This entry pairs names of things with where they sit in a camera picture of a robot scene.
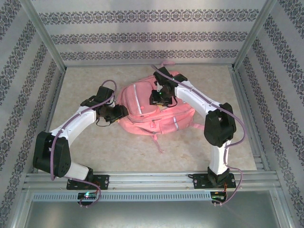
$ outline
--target beige floor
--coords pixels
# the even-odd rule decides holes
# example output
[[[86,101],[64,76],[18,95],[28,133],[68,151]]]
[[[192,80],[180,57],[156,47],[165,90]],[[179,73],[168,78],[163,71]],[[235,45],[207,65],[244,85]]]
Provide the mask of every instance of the beige floor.
[[[179,65],[168,69],[180,71],[193,85],[210,98],[229,102],[241,117],[236,95],[226,66]],[[153,74],[150,66],[109,66],[68,68],[60,92],[51,129],[61,125],[78,109],[80,103],[95,95],[106,79],[122,87]],[[194,121],[204,123],[197,113]],[[243,132],[237,125],[234,140]],[[118,123],[110,127],[88,126],[71,145],[72,160],[95,171],[204,171],[210,161],[210,145],[203,132],[188,128],[160,135],[160,154],[149,136],[125,132]],[[230,149],[228,163],[243,170],[255,170],[256,165],[248,140]]]

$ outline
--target striped wall panel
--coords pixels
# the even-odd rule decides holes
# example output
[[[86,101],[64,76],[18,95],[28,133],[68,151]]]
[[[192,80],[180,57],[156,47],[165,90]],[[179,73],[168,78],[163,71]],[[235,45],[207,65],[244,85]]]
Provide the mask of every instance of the striped wall panel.
[[[268,162],[304,227],[304,14],[279,0],[238,69]]]
[[[5,0],[0,9],[0,227],[6,227],[63,72],[21,4]]]
[[[33,0],[67,66],[233,63],[265,0]]]

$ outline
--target floral border pattern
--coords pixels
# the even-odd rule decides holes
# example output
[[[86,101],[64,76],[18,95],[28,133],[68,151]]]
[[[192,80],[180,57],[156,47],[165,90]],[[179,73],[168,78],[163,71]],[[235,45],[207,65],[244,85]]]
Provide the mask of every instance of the floral border pattern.
[[[302,161],[301,165],[304,166],[304,137],[301,135],[302,132],[299,130],[299,125],[295,121],[294,114],[290,110],[290,106],[288,106],[288,101],[285,98],[283,90],[281,89],[279,80],[276,78],[275,72],[271,67],[259,39],[256,39],[253,42],[252,48],[256,54],[263,73],[265,74],[265,78],[268,82],[272,95],[274,96],[278,110],[281,113],[289,137],[292,139],[295,151],[298,153],[298,158]]]
[[[282,32],[279,30],[271,15],[269,15],[265,21],[264,29],[271,39],[291,82],[294,84],[294,88],[296,88],[296,91],[302,100],[302,104],[304,105],[304,72],[300,68],[291,48],[288,46]]]
[[[304,7],[299,0],[279,0],[289,19],[304,39]]]
[[[2,101],[5,98],[5,94],[7,94],[8,89],[10,88],[10,84],[12,80],[15,78],[15,74],[19,69],[21,61],[23,60],[26,51],[32,39],[36,33],[36,29],[32,22],[29,20],[22,31],[21,36],[14,47],[14,51],[12,51],[7,64],[4,66],[1,75],[0,75],[0,106],[2,105]]]
[[[22,142],[16,163],[14,165],[14,171],[12,172],[12,177],[9,180],[9,185],[7,186],[7,191],[4,194],[4,200],[1,202],[0,208],[0,227],[5,227],[11,210],[11,206],[14,203],[16,197],[16,192],[18,190],[18,185],[20,184],[20,178],[24,170],[29,153],[31,152],[31,146],[35,137],[35,132],[38,127],[39,120],[44,108],[45,101],[48,96],[50,86],[52,84],[55,71],[57,69],[54,60],[51,61],[50,66],[47,70],[47,74],[42,85],[41,91],[39,93],[38,100],[36,102],[35,109],[33,110],[33,115],[29,121],[28,129],[26,135]]]
[[[47,55],[47,47],[42,42],[38,52],[34,58],[31,68],[29,69],[28,75],[25,79],[25,82],[22,86],[20,94],[17,98],[16,104],[11,112],[6,128],[3,131],[3,136],[1,137],[0,142],[0,171],[2,171],[2,166],[5,164],[5,158],[8,156],[10,151],[10,146],[12,140],[15,138],[15,133],[19,127],[19,123],[24,114],[26,105],[28,104],[29,97],[35,85],[35,81],[38,77],[39,71],[41,69],[42,63]]]
[[[235,58],[238,54],[238,50],[88,51],[61,52],[60,54],[64,61],[158,58]]]
[[[11,23],[21,9],[18,0],[7,0],[0,9],[0,40],[3,40],[5,33],[8,31]]]
[[[129,11],[85,11],[40,13],[45,25],[181,22],[181,21],[254,21],[257,9],[171,9]]]
[[[304,202],[303,197],[300,196],[300,189],[297,187],[297,182],[295,181],[295,175],[292,172],[292,168],[290,167],[290,162],[286,158],[285,150],[282,147],[282,143],[280,141],[280,137],[277,133],[276,126],[273,122],[271,113],[267,106],[265,97],[263,95],[262,89],[258,83],[256,73],[252,67],[252,64],[248,58],[245,57],[243,61],[243,65],[245,67],[247,77],[249,78],[252,91],[254,92],[258,107],[260,109],[260,113],[264,119],[264,124],[274,149],[278,165],[283,173],[283,178],[285,180],[286,187],[288,188],[288,192],[291,196],[291,201],[293,202],[294,209],[296,210],[296,214],[300,219],[300,224],[304,226]]]
[[[135,42],[202,42],[236,41],[246,39],[247,32],[133,32],[133,33],[96,33],[51,35],[54,43],[59,44],[100,44]]]

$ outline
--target pink backpack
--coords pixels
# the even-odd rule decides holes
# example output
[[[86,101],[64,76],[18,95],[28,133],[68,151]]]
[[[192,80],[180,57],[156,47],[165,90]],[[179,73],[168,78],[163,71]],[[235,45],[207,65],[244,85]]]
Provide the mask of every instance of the pink backpack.
[[[173,76],[178,73],[170,71]],[[118,95],[118,104],[124,105],[129,115],[118,123],[127,132],[152,136],[162,152],[156,141],[157,134],[182,130],[190,125],[200,129],[203,129],[203,126],[192,123],[195,110],[178,98],[177,105],[173,100],[172,107],[150,105],[151,91],[157,87],[155,81],[154,76],[149,76],[122,89]]]

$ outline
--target metal plate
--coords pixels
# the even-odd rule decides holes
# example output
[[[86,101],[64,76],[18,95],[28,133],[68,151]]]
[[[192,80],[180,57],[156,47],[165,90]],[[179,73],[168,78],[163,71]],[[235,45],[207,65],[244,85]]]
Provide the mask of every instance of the metal plate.
[[[94,175],[93,183],[99,185],[101,190],[108,190],[109,175]],[[67,190],[96,190],[91,184],[84,184],[75,180],[68,180],[66,184]]]
[[[193,185],[194,189],[218,189],[218,188],[224,188],[224,183],[227,184],[228,189],[235,188],[236,181],[234,178],[233,173],[230,173],[222,185],[214,187],[212,183],[208,180],[208,174],[207,173],[196,173],[196,174],[189,174],[189,178],[193,179]]]

